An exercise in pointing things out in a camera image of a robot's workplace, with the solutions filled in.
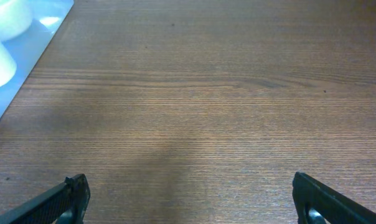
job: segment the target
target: blue tray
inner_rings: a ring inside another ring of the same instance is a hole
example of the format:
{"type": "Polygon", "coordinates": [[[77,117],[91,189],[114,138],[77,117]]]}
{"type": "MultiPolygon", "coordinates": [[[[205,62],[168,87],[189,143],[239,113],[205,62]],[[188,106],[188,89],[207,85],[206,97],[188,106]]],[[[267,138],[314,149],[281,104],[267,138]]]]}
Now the blue tray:
{"type": "Polygon", "coordinates": [[[17,71],[0,87],[0,118],[72,8],[73,0],[30,0],[29,4],[33,10],[31,26],[15,39],[3,42],[17,63],[17,71]]]}

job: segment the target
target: light blue board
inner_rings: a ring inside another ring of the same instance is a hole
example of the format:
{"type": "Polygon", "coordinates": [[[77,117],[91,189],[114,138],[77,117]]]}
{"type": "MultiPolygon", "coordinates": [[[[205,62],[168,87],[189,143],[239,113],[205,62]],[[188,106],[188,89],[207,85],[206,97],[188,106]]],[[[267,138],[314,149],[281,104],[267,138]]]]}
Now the light blue board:
{"type": "Polygon", "coordinates": [[[0,118],[73,6],[73,0],[29,0],[29,3],[34,17],[32,25],[20,36],[3,43],[16,61],[17,71],[0,87],[0,118]]]}

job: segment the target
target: brown wooden surface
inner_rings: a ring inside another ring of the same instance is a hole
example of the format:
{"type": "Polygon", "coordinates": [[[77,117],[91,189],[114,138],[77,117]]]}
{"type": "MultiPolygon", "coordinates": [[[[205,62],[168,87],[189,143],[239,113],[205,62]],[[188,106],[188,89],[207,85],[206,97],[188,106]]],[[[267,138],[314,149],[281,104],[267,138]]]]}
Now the brown wooden surface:
{"type": "Polygon", "coordinates": [[[376,212],[376,1],[79,0],[0,121],[0,214],[294,223],[298,170],[376,212]]]}

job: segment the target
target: blue plastic surface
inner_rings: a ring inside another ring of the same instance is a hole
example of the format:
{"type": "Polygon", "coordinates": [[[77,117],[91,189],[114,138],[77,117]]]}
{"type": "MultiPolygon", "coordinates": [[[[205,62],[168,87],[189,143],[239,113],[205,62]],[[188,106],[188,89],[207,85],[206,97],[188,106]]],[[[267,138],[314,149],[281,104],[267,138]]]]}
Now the blue plastic surface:
{"type": "Polygon", "coordinates": [[[0,118],[73,6],[73,0],[30,0],[29,3],[33,10],[31,26],[20,36],[3,42],[17,63],[17,71],[0,87],[0,118]]]}

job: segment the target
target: wood grain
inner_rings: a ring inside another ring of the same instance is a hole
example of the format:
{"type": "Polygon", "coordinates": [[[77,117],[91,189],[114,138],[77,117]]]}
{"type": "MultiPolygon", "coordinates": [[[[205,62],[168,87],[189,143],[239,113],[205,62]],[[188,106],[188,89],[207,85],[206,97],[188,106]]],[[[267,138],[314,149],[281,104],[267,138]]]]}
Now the wood grain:
{"type": "Polygon", "coordinates": [[[79,0],[0,121],[0,214],[295,223],[298,170],[376,212],[376,1],[79,0]]]}

